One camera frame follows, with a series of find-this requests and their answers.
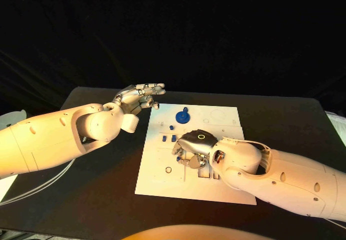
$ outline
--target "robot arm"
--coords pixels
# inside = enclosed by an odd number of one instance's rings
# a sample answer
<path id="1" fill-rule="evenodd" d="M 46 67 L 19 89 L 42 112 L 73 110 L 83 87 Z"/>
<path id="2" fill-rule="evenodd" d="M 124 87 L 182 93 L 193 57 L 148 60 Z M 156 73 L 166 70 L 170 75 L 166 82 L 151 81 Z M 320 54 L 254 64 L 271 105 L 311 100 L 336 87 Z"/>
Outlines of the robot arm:
<path id="1" fill-rule="evenodd" d="M 112 102 L 92 103 L 34 116 L 0 131 L 0 178 L 52 168 L 117 137 L 134 133 L 143 108 L 158 108 L 151 95 L 164 94 L 164 84 L 128 86 Z"/>
<path id="2" fill-rule="evenodd" d="M 193 136 L 200 135 L 207 144 L 196 142 Z M 182 164 L 200 168 L 209 161 L 231 188 L 246 191 L 290 212 L 346 222 L 346 174 L 304 156 L 269 149 L 261 143 L 264 150 L 258 150 L 248 142 L 226 137 L 218 141 L 197 130 L 177 140 L 173 154 L 183 150 L 193 152 L 192 159 L 179 160 Z M 265 174 L 256 175 L 259 165 Z"/>

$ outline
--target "white cable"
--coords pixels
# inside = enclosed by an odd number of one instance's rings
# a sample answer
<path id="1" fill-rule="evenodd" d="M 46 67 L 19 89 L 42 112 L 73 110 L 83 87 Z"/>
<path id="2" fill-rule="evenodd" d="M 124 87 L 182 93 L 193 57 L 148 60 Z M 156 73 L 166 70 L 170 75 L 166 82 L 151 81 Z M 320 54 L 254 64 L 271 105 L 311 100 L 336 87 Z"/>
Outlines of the white cable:
<path id="1" fill-rule="evenodd" d="M 336 223 L 334 221 L 326 219 L 329 222 L 331 222 L 334 225 L 337 225 L 339 227 L 342 227 L 343 229 L 346 229 L 346 226 L 340 225 L 339 223 Z"/>
<path id="2" fill-rule="evenodd" d="M 19 196 L 13 197 L 11 199 L 0 202 L 0 206 L 10 204 L 24 198 L 27 198 L 29 196 L 32 196 L 33 194 L 39 193 L 45 188 L 47 188 L 56 181 L 58 179 L 63 176 L 65 172 L 68 171 L 68 169 L 71 168 L 72 163 L 75 162 L 75 159 L 71 161 L 71 163 L 68 164 L 68 166 L 63 168 L 63 170 L 58 173 L 58 175 L 49 180 L 46 181 L 42 185 L 39 185 L 34 189 L 32 189 L 30 191 L 24 192 L 23 194 L 20 194 Z"/>

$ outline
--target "blue knob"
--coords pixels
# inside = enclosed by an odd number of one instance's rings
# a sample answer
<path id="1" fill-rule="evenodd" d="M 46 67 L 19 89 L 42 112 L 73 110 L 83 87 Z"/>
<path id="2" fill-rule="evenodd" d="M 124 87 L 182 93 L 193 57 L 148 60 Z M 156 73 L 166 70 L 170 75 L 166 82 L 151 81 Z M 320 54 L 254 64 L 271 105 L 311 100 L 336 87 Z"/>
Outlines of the blue knob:
<path id="1" fill-rule="evenodd" d="M 190 114 L 187 113 L 187 107 L 176 114 L 174 119 L 180 124 L 186 124 L 190 121 Z"/>

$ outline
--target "white board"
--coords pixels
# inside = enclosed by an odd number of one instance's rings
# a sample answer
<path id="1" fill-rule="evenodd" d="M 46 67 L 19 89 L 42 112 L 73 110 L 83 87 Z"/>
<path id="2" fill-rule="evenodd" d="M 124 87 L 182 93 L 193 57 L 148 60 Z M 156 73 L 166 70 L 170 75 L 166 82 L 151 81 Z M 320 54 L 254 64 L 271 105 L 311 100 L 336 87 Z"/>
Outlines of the white board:
<path id="1" fill-rule="evenodd" d="M 190 120 L 180 124 L 176 114 L 184 107 Z M 209 165 L 202 169 L 190 169 L 177 163 L 177 156 L 171 155 L 176 144 L 171 137 L 176 135 L 179 139 L 197 129 L 212 133 L 218 139 L 229 137 L 244 140 L 236 107 L 160 104 L 160 109 L 151 110 L 134 193 L 256 205 L 255 197 L 228 187 Z"/>

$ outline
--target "black fabric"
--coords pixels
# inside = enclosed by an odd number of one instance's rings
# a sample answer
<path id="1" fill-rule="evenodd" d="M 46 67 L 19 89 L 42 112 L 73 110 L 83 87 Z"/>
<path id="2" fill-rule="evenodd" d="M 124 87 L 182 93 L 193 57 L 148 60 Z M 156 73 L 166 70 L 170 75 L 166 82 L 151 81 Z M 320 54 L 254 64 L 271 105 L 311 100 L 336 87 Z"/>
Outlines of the black fabric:
<path id="1" fill-rule="evenodd" d="M 76 86 L 316 98 L 346 106 L 337 6 L 225 1 L 3 0 L 0 100 L 33 115 Z"/>
<path id="2" fill-rule="evenodd" d="M 62 109 L 102 104 L 117 92 L 118 89 L 79 87 Z M 314 99 L 167 92 L 156 100 L 169 104 L 238 107 L 245 139 L 346 172 L 344 145 Z M 148 109 L 140 112 L 138 118 L 134 134 L 121 131 L 108 145 L 76 159 L 49 188 L 0 207 L 0 228 L 109 240 L 156 227 L 200 224 L 244 230 L 277 240 L 344 238 L 344 229 L 324 219 L 297 215 L 259 199 L 256 205 L 244 205 L 135 195 Z M 6 198 L 42 184 L 63 167 L 19 175 Z"/>

